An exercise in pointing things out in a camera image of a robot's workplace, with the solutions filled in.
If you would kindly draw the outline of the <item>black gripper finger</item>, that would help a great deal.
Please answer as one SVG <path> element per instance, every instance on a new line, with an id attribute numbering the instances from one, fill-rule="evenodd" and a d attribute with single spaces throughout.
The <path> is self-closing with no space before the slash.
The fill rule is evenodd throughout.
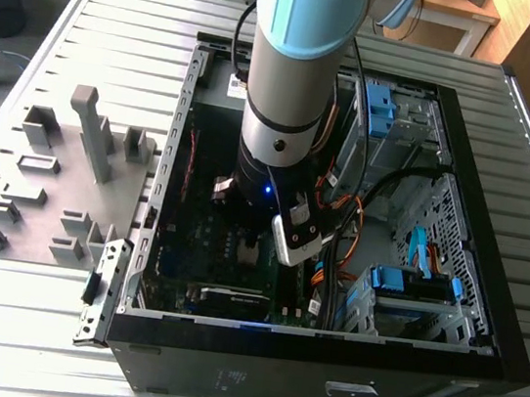
<path id="1" fill-rule="evenodd" d="M 211 201 L 214 205 L 226 205 L 232 197 L 234 186 L 233 177 L 217 176 L 214 179 Z"/>

